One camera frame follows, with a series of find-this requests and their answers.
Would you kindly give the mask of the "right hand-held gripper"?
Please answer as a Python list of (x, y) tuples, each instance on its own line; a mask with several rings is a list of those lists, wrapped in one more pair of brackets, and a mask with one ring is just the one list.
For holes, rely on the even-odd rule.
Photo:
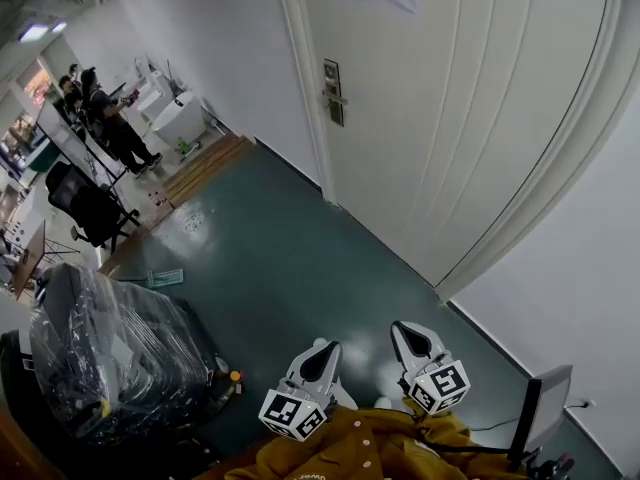
[(443, 350), (440, 337), (420, 324), (396, 320), (391, 324), (391, 340), (404, 373), (400, 385), (405, 394), (429, 415), (458, 404), (471, 388), (460, 360), (445, 350), (420, 365), (437, 348)]

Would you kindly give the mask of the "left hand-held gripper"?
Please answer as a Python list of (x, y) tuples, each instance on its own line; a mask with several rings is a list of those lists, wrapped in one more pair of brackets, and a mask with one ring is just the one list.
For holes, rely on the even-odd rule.
[(329, 419), (341, 360), (337, 341), (318, 343), (298, 355), (277, 388), (267, 392), (259, 420), (280, 436), (306, 441)]

